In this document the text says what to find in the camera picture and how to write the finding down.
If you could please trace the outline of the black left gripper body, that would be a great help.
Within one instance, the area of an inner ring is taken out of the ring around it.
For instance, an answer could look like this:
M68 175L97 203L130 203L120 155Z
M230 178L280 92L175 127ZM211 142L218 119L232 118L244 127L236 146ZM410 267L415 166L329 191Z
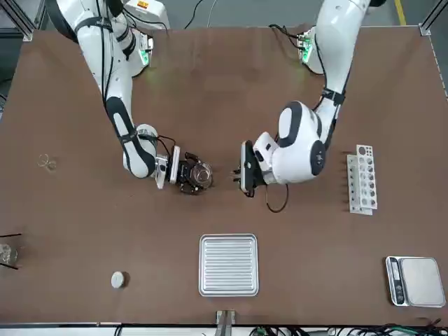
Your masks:
M241 144L240 190L245 196L254 196L258 186L265 185L263 173L250 140Z

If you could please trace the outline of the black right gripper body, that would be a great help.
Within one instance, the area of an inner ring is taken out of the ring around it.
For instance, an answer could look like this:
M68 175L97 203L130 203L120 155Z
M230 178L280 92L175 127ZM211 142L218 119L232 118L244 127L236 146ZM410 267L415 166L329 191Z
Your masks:
M187 160L180 160L178 162L178 169L176 173L176 185L183 185L190 182L191 164Z

